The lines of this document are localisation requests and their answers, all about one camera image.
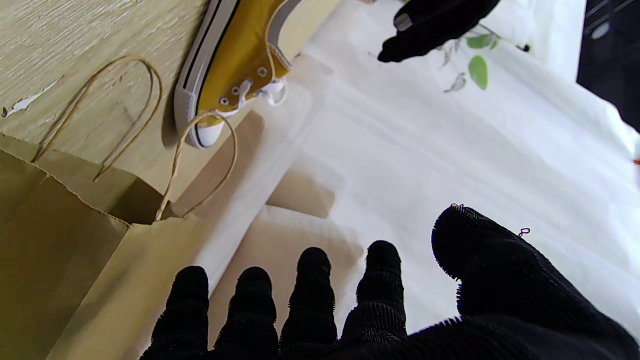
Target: paper bag handle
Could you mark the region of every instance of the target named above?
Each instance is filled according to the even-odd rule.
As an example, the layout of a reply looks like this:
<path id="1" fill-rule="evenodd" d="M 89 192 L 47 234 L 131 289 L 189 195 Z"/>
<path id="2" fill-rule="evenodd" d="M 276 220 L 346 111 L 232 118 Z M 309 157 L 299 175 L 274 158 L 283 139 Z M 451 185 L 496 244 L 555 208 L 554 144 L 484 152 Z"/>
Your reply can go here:
<path id="1" fill-rule="evenodd" d="M 147 125 L 153 119 L 153 117 L 156 114 L 158 108 L 160 107 L 160 102 L 162 101 L 162 96 L 163 96 L 162 78 L 160 77 L 160 74 L 158 73 L 156 68 L 153 65 L 151 65 L 151 63 L 149 63 L 147 60 L 145 60 L 143 58 L 139 58 L 139 57 L 135 57 L 135 56 L 129 56 L 129 55 L 121 56 L 121 57 L 119 57 L 119 58 L 107 63 L 100 70 L 98 70 L 96 73 L 94 73 L 89 78 L 89 80 L 87 80 L 87 82 L 80 89 L 80 91 L 78 91 L 78 93 L 76 93 L 74 98 L 67 104 L 67 107 L 65 108 L 65 111 L 63 111 L 61 113 L 61 115 L 58 117 L 58 119 L 53 122 L 53 125 L 49 128 L 49 130 L 47 131 L 47 133 L 44 136 L 44 138 L 42 139 L 42 141 L 38 144 L 38 149 L 37 149 L 36 154 L 34 155 L 33 159 L 31 160 L 31 162 L 32 163 L 36 162 L 38 159 L 40 159 L 42 157 L 42 155 L 44 155 L 45 152 L 47 152 L 51 148 L 51 144 L 58 137 L 58 135 L 60 134 L 62 129 L 65 127 L 65 125 L 67 124 L 67 120 L 76 111 L 78 104 L 80 102 L 82 102 L 86 98 L 87 93 L 89 92 L 89 89 L 95 84 L 96 80 L 98 78 L 100 78 L 101 75 L 103 75 L 107 70 L 109 70 L 111 67 L 113 67 L 114 65 L 116 65 L 118 63 L 121 63 L 121 62 L 128 63 L 128 62 L 133 62 L 133 61 L 139 62 L 139 63 L 141 63 L 142 65 L 145 66 L 145 68 L 147 69 L 147 72 L 149 73 L 149 78 L 150 78 L 151 85 L 150 85 L 150 90 L 149 90 L 149 97 L 147 98 L 147 103 L 145 104 L 145 107 L 142 109 L 142 111 L 140 111 L 140 114 L 138 115 L 138 118 L 132 123 L 131 128 L 133 128 L 134 125 L 137 124 L 140 121 L 140 119 L 142 118 L 142 115 L 145 113 L 145 110 L 148 108 L 149 104 L 151 103 L 151 97 L 152 97 L 153 89 L 154 89 L 154 77 L 157 78 L 157 81 L 158 81 L 159 93 L 158 93 L 158 96 L 157 96 L 156 103 L 154 105 L 153 111 L 149 115 L 148 119 L 145 120 L 143 125 L 140 127 L 138 132 L 136 132 L 136 134 L 131 138 L 131 140 L 129 140 L 122 147 L 122 150 L 118 151 L 118 147 L 120 145 L 120 143 L 118 143 L 118 145 L 116 145 L 116 147 L 107 155 L 107 157 L 105 158 L 105 160 L 101 164 L 100 170 L 98 171 L 96 176 L 93 178 L 93 181 L 97 181 L 102 174 L 104 174 L 107 170 L 109 170 L 109 168 L 111 168 L 113 166 L 113 164 L 121 157 L 121 155 L 129 148 L 129 146 L 131 146 L 131 144 L 134 143 L 138 139 L 139 135 L 144 131 L 144 129 L 147 127 Z M 199 121 L 201 121 L 202 119 L 205 119 L 207 117 L 214 117 L 216 119 L 222 120 L 227 125 L 229 130 L 231 131 L 231 137 L 233 138 L 233 142 L 234 142 L 233 160 L 231 162 L 231 165 L 229 165 L 229 168 L 227 169 L 227 173 L 224 175 L 222 180 L 213 188 L 213 190 L 211 190 L 211 192 L 205 197 L 204 200 L 200 201 L 198 204 L 195 204 L 191 209 L 187 210 L 182 217 L 183 218 L 187 217 L 189 214 L 194 212 L 200 206 L 205 204 L 209 199 L 211 199 L 211 197 L 213 197 L 213 195 L 225 184 L 225 182 L 227 181 L 227 179 L 229 178 L 229 176 L 233 172 L 234 167 L 236 165 L 236 161 L 237 161 L 237 135 L 236 135 L 236 130 L 233 128 L 233 126 L 231 126 L 231 123 L 224 116 L 220 115 L 217 111 L 203 113 L 203 114 L 201 114 L 199 116 L 196 116 L 191 121 L 189 121 L 189 125 L 185 128 L 185 130 L 181 134 L 180 141 L 176 146 L 175 154 L 173 156 L 173 165 L 172 165 L 171 176 L 169 177 L 169 183 L 167 184 L 166 190 L 164 191 L 163 199 L 162 199 L 162 201 L 160 203 L 160 208 L 156 212 L 155 221 L 159 221 L 162 218 L 162 214 L 164 213 L 164 209 L 166 208 L 166 205 L 169 203 L 169 195 L 170 195 L 171 189 L 173 187 L 173 184 L 175 182 L 175 175 L 176 175 L 176 173 L 178 171 L 178 167 L 179 167 L 179 164 L 180 164 L 180 155 L 182 154 L 182 148 L 184 147 L 184 144 L 186 142 L 186 138 L 187 138 L 187 136 L 189 134 L 189 131 L 191 130 L 192 126 L 195 126 Z M 124 140 L 124 138 L 127 137 L 128 134 L 129 133 L 127 132 L 127 134 L 125 134 L 122 137 L 122 140 L 120 142 L 122 142 Z"/>

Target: yellow sneaker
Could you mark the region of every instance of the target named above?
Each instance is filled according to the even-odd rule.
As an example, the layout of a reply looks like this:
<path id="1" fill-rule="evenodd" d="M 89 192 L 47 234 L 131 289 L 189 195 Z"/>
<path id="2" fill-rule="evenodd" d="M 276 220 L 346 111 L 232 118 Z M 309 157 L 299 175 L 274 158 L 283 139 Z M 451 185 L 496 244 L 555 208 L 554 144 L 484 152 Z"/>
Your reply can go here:
<path id="1" fill-rule="evenodd" d="M 229 116 L 258 95 L 277 105 L 285 97 L 290 60 L 278 48 L 280 30 L 302 0 L 211 0 L 173 99 L 179 132 L 200 113 Z M 189 132 L 199 149 L 211 146 L 223 123 L 205 119 Z"/>

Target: glove finger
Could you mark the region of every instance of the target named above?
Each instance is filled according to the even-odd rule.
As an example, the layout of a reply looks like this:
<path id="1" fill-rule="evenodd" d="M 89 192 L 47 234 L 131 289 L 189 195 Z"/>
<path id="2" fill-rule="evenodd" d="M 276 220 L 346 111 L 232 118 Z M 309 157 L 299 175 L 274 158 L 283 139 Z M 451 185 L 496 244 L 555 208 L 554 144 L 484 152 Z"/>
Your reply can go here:
<path id="1" fill-rule="evenodd" d="M 302 253 L 289 299 L 289 317 L 282 327 L 283 350 L 291 350 L 293 345 L 331 345 L 337 341 L 330 274 L 331 264 L 324 251 L 311 247 Z"/>
<path id="2" fill-rule="evenodd" d="M 446 41 L 459 38 L 471 30 L 497 3 L 498 0 L 461 3 L 421 25 L 399 31 L 395 37 L 385 41 L 378 59 L 382 62 L 400 62 L 425 55 Z"/>
<path id="3" fill-rule="evenodd" d="M 466 0 L 409 1 L 396 13 L 394 25 L 398 31 L 405 31 L 412 26 L 420 26 L 424 22 L 453 9 L 464 1 Z"/>
<path id="4" fill-rule="evenodd" d="M 406 338 L 404 287 L 396 247 L 376 241 L 369 247 L 367 269 L 358 284 L 358 306 L 344 324 L 341 342 L 388 343 Z"/>
<path id="5" fill-rule="evenodd" d="M 461 280 L 460 315 L 506 315 L 559 332 L 629 338 L 531 244 L 472 208 L 446 209 L 431 244 L 442 269 Z"/>
<path id="6" fill-rule="evenodd" d="M 269 275 L 262 268 L 248 268 L 238 278 L 236 293 L 229 302 L 227 322 L 220 330 L 213 352 L 220 358 L 275 358 L 278 352 L 275 321 Z"/>
<path id="7" fill-rule="evenodd" d="M 209 281 L 204 269 L 189 266 L 175 277 L 166 309 L 156 322 L 143 359 L 207 351 Z"/>

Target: white shoelace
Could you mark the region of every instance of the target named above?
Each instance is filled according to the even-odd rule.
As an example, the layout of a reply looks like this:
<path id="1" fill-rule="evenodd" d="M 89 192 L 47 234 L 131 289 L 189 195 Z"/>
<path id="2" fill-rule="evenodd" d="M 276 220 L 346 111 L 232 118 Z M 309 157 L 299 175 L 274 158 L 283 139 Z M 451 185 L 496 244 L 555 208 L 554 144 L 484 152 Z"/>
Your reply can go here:
<path id="1" fill-rule="evenodd" d="M 253 80 L 251 79 L 244 80 L 242 84 L 240 84 L 240 89 L 238 94 L 239 100 L 238 100 L 237 108 L 235 110 L 228 111 L 226 113 L 220 112 L 220 115 L 224 117 L 235 115 L 242 108 L 244 108 L 245 105 L 247 105 L 249 102 L 255 99 L 255 97 L 249 100 L 246 99 L 246 96 L 249 94 L 249 91 L 251 90 L 252 85 L 253 85 Z M 267 102 L 271 106 L 278 106 L 282 104 L 284 99 L 287 97 L 287 81 L 285 79 L 276 78 L 275 80 L 267 84 L 264 88 L 259 90 L 257 93 L 262 95 L 264 99 L 267 100 Z"/>

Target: wooden surface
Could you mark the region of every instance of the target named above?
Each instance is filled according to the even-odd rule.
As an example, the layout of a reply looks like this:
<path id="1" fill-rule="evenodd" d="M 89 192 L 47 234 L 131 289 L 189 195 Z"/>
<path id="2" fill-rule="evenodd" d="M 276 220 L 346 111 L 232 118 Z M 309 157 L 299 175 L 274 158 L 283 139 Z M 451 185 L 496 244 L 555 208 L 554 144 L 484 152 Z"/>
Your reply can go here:
<path id="1" fill-rule="evenodd" d="M 304 2 L 305 11 L 295 13 L 301 18 L 293 20 L 295 35 L 281 43 L 287 53 L 302 47 L 337 2 Z M 208 4 L 209 0 L 0 0 L 0 107 L 10 111 L 21 99 L 47 89 L 26 110 L 0 118 L 0 131 L 38 143 L 92 74 L 121 55 L 142 57 L 162 78 L 161 107 L 115 167 L 163 192 L 177 141 L 172 88 Z M 114 68 L 79 105 L 53 148 L 102 162 L 145 110 L 149 92 L 144 66 L 130 63 Z M 157 94 L 156 84 L 152 96 Z M 232 123 L 237 125 L 247 112 L 232 117 Z M 225 130 L 218 143 L 205 151 L 184 151 L 172 200 L 182 194 L 227 136 Z"/>

